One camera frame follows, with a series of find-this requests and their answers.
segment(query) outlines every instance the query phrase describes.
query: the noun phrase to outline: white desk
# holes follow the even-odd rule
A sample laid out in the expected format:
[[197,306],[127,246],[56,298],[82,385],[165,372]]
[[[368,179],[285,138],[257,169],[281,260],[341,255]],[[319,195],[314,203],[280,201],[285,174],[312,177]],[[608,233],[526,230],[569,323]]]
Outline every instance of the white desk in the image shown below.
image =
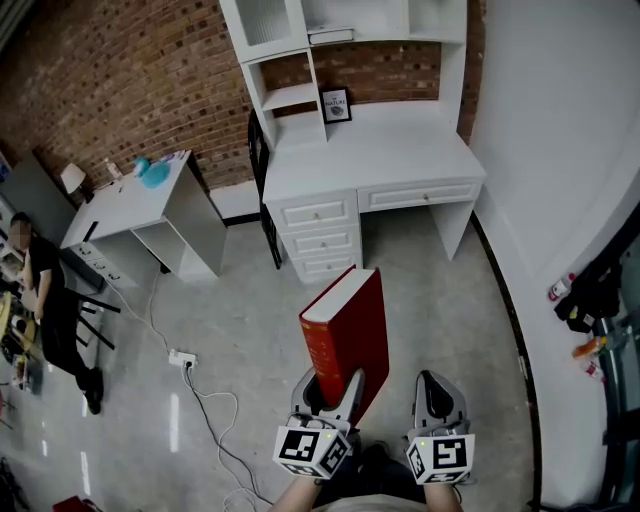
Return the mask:
[[190,154],[169,162],[169,176],[157,188],[145,188],[129,174],[96,191],[78,210],[61,248],[71,248],[119,287],[140,285],[157,272],[145,247],[183,280],[215,279],[226,228],[187,165]]
[[302,281],[362,266],[364,212],[429,205],[453,258],[486,173],[440,109],[355,105],[353,121],[327,126],[327,143],[276,149],[263,201]]

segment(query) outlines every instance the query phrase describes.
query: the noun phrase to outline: black shirt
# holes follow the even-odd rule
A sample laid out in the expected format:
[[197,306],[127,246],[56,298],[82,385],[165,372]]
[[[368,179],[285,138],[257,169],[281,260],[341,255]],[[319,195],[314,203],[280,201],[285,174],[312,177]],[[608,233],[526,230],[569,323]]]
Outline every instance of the black shirt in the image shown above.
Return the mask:
[[47,305],[51,306],[51,300],[55,300],[59,293],[64,290],[64,274],[58,259],[58,251],[49,240],[32,235],[29,254],[31,255],[31,274],[33,275],[33,285],[36,293],[40,288],[40,272],[51,270],[51,287],[49,288],[45,307]]

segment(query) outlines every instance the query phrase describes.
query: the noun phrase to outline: yellow object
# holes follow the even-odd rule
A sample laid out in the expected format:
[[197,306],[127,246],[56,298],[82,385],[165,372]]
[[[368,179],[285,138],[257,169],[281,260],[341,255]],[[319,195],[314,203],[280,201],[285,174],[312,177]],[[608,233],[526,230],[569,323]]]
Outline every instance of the yellow object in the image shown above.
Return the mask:
[[44,360],[44,356],[40,347],[35,344],[36,339],[36,323],[31,318],[21,317],[25,321],[27,327],[24,333],[19,332],[17,329],[10,328],[9,319],[11,318],[11,302],[13,296],[11,292],[4,292],[2,300],[0,300],[0,339],[2,339],[7,333],[15,339],[22,350],[25,352],[31,352],[31,354],[39,361]]

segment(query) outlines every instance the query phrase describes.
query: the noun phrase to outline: electrical cable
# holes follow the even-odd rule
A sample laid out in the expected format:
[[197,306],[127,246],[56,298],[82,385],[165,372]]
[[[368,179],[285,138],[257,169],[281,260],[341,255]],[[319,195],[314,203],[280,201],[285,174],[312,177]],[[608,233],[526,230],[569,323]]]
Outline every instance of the electrical cable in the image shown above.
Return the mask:
[[455,486],[455,484],[452,485],[451,487],[453,487],[453,490],[456,491],[456,494],[458,495],[458,503],[460,503],[460,505],[462,505],[462,494],[460,493],[458,488]]
[[[263,502],[265,502],[268,505],[273,505],[272,502],[270,502],[269,500],[267,500],[266,498],[264,498],[263,496],[261,496],[258,493],[258,489],[255,483],[255,476],[253,474],[253,471],[251,471],[251,469],[249,468],[249,466],[247,466],[247,464],[240,459],[239,457],[236,457],[234,454],[232,454],[229,450],[227,450],[223,445],[222,445],[222,438],[224,437],[224,435],[229,432],[229,430],[231,430],[233,428],[233,426],[235,425],[235,421],[236,418],[238,416],[238,398],[233,394],[233,393],[228,393],[228,392],[218,392],[218,393],[209,393],[209,394],[204,394],[201,393],[200,391],[198,391],[194,385],[193,382],[191,380],[191,374],[190,374],[190,370],[192,369],[191,366],[187,366],[186,370],[183,371],[182,373],[182,377],[183,380],[185,381],[185,384],[191,389],[191,391],[193,392],[193,396],[196,397],[196,400],[198,401],[198,405],[200,406],[200,409],[202,410],[202,414],[205,417],[205,421],[207,424],[207,427],[209,428],[209,432],[211,432],[211,436],[213,437],[213,442],[216,444],[216,446],[218,447],[218,462],[220,463],[220,465],[225,468],[227,470],[228,473],[230,473],[236,480],[236,482],[238,483],[238,485],[240,486],[238,489],[234,490],[233,492],[231,492],[230,494],[228,494],[226,496],[226,498],[224,499],[224,509],[225,511],[227,510],[227,500],[229,499],[230,496],[232,496],[233,494],[235,494],[236,492],[240,492],[240,491],[244,491],[250,494],[255,495],[258,499],[262,500]],[[234,398],[235,401],[235,412],[233,415],[233,420],[231,422],[231,424],[229,425],[229,427],[227,427],[227,429],[222,433],[222,435],[220,436],[220,438],[216,438],[215,432],[213,431],[213,428],[211,427],[211,423],[209,422],[209,416],[207,414],[207,411],[204,408],[204,405],[202,403],[202,400],[200,399],[200,397],[202,398],[210,398],[212,396],[224,396],[224,395],[230,395]],[[247,470],[247,472],[249,473],[249,477],[251,479],[251,487],[252,489],[248,489],[246,487],[244,487],[242,485],[242,483],[240,482],[239,478],[237,477],[237,475],[231,471],[231,469],[229,469],[223,462],[222,459],[220,458],[220,451],[223,451],[224,453],[226,453],[228,456],[230,456],[231,458],[233,458],[234,460],[238,461],[240,464],[242,464],[242,466],[244,466],[244,468]]]
[[[116,292],[116,295],[118,295],[118,297],[120,297],[120,300],[122,300],[122,302],[124,303],[124,305],[127,307],[127,309],[129,310],[129,312],[138,320],[140,320],[142,323],[144,323],[147,327],[149,327],[153,332],[155,332],[158,336],[160,336],[160,338],[162,338],[162,341],[164,342],[164,347],[165,350],[167,351],[167,354],[169,354],[170,350],[169,350],[169,343],[167,342],[167,338],[160,332],[158,331],[155,326],[153,325],[153,299],[155,297],[155,292],[156,292],[156,286],[158,284],[158,277],[160,276],[160,270],[158,270],[158,273],[156,274],[156,277],[153,280],[153,287],[151,289],[151,295],[149,296],[149,320],[147,321],[144,318],[142,318],[141,316],[139,316],[135,311],[133,311],[133,309],[131,308],[131,306],[129,305],[129,303],[126,301],[126,299],[122,296],[122,294],[113,286],[111,285],[111,283],[109,283],[109,285],[111,286],[111,289]],[[225,434],[227,432],[229,432],[229,430],[231,430],[233,428],[233,426],[236,423],[236,418],[238,417],[238,397],[236,397],[236,395],[234,395],[233,393],[228,393],[228,392],[217,392],[217,393],[209,393],[209,394],[204,394],[201,393],[200,391],[198,391],[194,386],[193,383],[191,381],[191,375],[189,373],[189,371],[192,369],[192,367],[190,366],[190,363],[188,366],[182,367],[182,380],[184,381],[185,385],[191,389],[191,391],[193,392],[193,395],[196,397],[196,400],[198,401],[198,405],[200,405],[200,409],[202,410],[202,413],[204,414],[205,417],[205,421],[207,423],[207,427],[209,428],[209,432],[211,432],[211,436],[213,437],[213,441],[216,444],[216,446],[218,447],[218,462],[220,463],[220,465],[227,470],[228,473],[230,473],[235,481],[238,484],[238,488],[235,489],[234,491],[232,491],[231,493],[229,493],[223,500],[223,507],[224,507],[224,512],[227,512],[228,507],[227,507],[227,501],[228,499],[234,495],[237,492],[246,492],[247,494],[249,494],[249,496],[254,495],[255,497],[257,497],[258,499],[262,500],[263,502],[267,503],[268,505],[273,505],[273,503],[271,503],[269,500],[265,499],[263,496],[261,496],[258,493],[258,489],[255,483],[255,476],[253,474],[253,472],[251,471],[251,469],[249,468],[249,466],[247,466],[247,464],[240,458],[236,457],[233,453],[231,453],[229,450],[227,450],[224,446],[222,446],[222,439],[225,436]],[[220,435],[219,439],[216,439],[215,433],[213,431],[213,428],[211,427],[211,424],[209,422],[209,416],[207,415],[207,412],[204,408],[204,405],[202,404],[202,400],[200,399],[200,397],[202,398],[210,398],[213,396],[231,396],[234,399],[235,402],[235,412],[233,414],[233,420],[231,421],[231,424],[225,429],[225,431]],[[244,468],[247,470],[247,472],[249,473],[249,476],[251,478],[251,487],[252,489],[248,489],[246,487],[244,487],[242,485],[242,482],[240,482],[239,478],[236,476],[236,474],[231,471],[231,469],[229,469],[223,462],[222,459],[220,458],[220,451],[223,451],[224,453],[226,453],[229,457],[235,459],[236,461],[238,461],[240,464],[242,464],[244,466]],[[244,498],[249,505],[251,505],[251,508],[253,509],[253,511],[255,512],[256,508],[255,508],[255,503],[249,501],[249,499],[247,497]]]
[[131,309],[131,306],[129,306],[129,303],[126,301],[126,299],[122,296],[122,294],[116,289],[115,286],[113,286],[111,283],[109,283],[109,281],[107,281],[107,283],[109,283],[109,286],[111,286],[111,289],[116,292],[116,294],[118,295],[118,297],[120,297],[120,300],[122,302],[124,302],[124,305],[127,307],[127,309],[129,310],[129,313],[131,313],[134,317],[136,317],[138,320],[140,320],[143,324],[145,324],[147,327],[149,327],[149,329],[151,329],[153,332],[155,332],[158,336],[160,336],[160,338],[162,338],[162,341],[164,342],[164,348],[167,351],[167,355],[169,354],[170,350],[169,350],[169,343],[167,342],[167,338],[164,337],[164,335],[158,331],[154,326],[153,326],[153,312],[151,311],[151,306],[153,305],[153,296],[156,293],[156,285],[158,284],[158,277],[160,276],[160,270],[158,270],[158,273],[156,274],[155,279],[153,280],[153,288],[151,290],[151,296],[149,297],[149,317],[151,319],[151,322],[148,322],[147,320],[145,320],[144,318],[142,318],[140,315],[138,315],[133,309]]

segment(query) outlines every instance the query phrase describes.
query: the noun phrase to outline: power strip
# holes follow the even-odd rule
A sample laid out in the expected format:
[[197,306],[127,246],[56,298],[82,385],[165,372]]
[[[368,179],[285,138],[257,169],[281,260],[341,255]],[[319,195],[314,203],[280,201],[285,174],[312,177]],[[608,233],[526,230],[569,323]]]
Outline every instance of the power strip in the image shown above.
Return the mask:
[[191,363],[192,367],[195,366],[198,363],[198,357],[195,354],[180,352],[175,349],[169,351],[169,364],[182,367],[187,363]]

